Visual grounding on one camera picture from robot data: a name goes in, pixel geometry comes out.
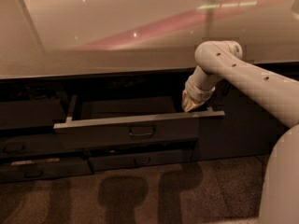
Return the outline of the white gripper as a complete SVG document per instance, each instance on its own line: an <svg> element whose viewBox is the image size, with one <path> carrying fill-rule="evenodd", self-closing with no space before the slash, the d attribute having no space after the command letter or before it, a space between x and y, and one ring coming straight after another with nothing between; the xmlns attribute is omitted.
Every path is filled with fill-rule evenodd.
<svg viewBox="0 0 299 224"><path fill-rule="evenodd" d="M213 87L211 90L204 91L197 87L193 76L190 76L186 83L185 89L182 92L181 107L185 112L190 112L207 101L213 92L216 90Z"/></svg>

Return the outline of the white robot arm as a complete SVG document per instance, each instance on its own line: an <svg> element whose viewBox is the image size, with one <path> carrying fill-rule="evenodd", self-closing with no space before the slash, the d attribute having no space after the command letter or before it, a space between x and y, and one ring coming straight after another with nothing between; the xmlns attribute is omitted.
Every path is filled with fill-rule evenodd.
<svg viewBox="0 0 299 224"><path fill-rule="evenodd" d="M259 224L299 224L299 81L243 62L234 41L204 42L194 59L182 93L184 111L203 105L225 79L288 127L268 160Z"/></svg>

